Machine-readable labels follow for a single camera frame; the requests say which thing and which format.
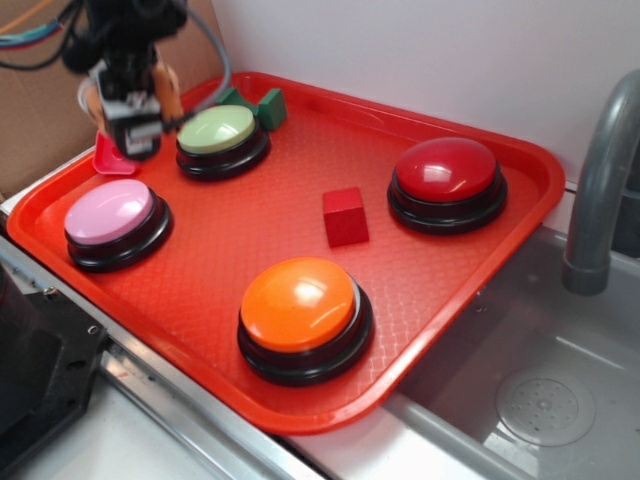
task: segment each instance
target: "pink object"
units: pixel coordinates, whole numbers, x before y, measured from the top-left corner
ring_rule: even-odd
[[[116,240],[142,223],[153,207],[149,187],[138,180],[116,180],[80,197],[64,221],[67,235],[82,245]]]
[[[93,168],[103,175],[131,175],[136,164],[124,158],[107,135],[96,133],[96,150],[93,153]]]

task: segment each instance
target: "sink drain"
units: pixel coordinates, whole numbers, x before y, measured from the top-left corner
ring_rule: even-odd
[[[518,371],[500,385],[497,409],[505,426],[534,445],[555,447],[584,436],[595,418],[593,398],[574,377],[553,368]]]

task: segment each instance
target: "light green button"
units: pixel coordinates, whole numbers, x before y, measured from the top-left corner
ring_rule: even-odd
[[[218,105],[185,123],[178,142],[189,153],[215,153],[239,144],[251,135],[254,127],[253,113],[247,107]]]

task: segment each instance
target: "sink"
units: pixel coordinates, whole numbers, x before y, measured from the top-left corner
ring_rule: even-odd
[[[580,297],[565,243],[540,227],[396,392],[516,478],[637,478],[640,264],[614,253],[608,289]]]

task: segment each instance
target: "textured tray surface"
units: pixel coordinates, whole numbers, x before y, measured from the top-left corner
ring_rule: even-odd
[[[200,183],[181,174],[175,139],[134,178],[164,198],[175,217],[167,243],[126,270],[86,274],[64,238],[67,210],[111,180],[92,153],[26,197],[9,218],[12,238],[157,352],[257,426],[316,433],[378,405],[422,352],[559,201],[564,175],[546,151],[518,140],[345,97],[262,74],[234,85],[257,102],[282,88],[288,118],[270,132],[272,151],[235,179]],[[215,82],[184,97],[205,96]],[[496,155],[509,185],[507,207],[490,225],[456,236],[409,231],[386,200],[395,162],[417,141],[460,135]],[[360,188],[370,239],[330,248],[322,195]],[[257,377],[236,342],[244,290],[288,258],[319,256],[342,265],[369,295],[372,347],[325,384],[291,388]]]

